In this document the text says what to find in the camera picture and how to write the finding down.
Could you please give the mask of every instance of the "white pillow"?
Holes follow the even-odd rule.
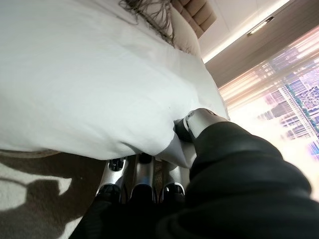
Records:
[[[171,5],[171,23],[174,30],[174,47],[201,59],[199,42],[193,28]]]

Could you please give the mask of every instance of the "window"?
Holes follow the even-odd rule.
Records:
[[[231,120],[275,145],[319,200],[319,26],[220,92]]]

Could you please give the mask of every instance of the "light strip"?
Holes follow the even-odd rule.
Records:
[[[224,41],[222,44],[215,47],[213,50],[211,50],[208,54],[203,56],[203,62],[206,63],[210,59],[212,59],[214,56],[216,56],[219,52],[224,50],[226,47],[228,47],[230,44],[232,44],[234,41],[236,41],[239,37],[242,35],[245,35],[250,29],[252,29],[254,26],[258,25],[261,21],[272,15],[275,11],[277,11],[279,8],[281,8],[283,5],[285,5],[289,0],[279,0],[274,5],[272,5],[267,10],[260,13],[260,15],[255,18],[253,21],[249,22],[247,25],[242,27],[240,30],[236,31],[234,34],[232,34],[226,41]]]
[[[270,22],[272,19],[274,19],[274,17],[270,17],[267,20],[263,21],[262,23],[258,24],[257,26],[255,26],[247,35],[250,36],[252,34],[254,34],[256,31],[259,31],[261,28],[263,28],[268,22]]]

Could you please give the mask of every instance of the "upholstered headboard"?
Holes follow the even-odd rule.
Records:
[[[171,4],[186,19],[199,38],[216,20],[208,0],[171,0]]]

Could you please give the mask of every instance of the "floor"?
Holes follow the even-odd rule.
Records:
[[[0,237],[66,239],[93,200],[105,161],[61,153],[0,158]]]

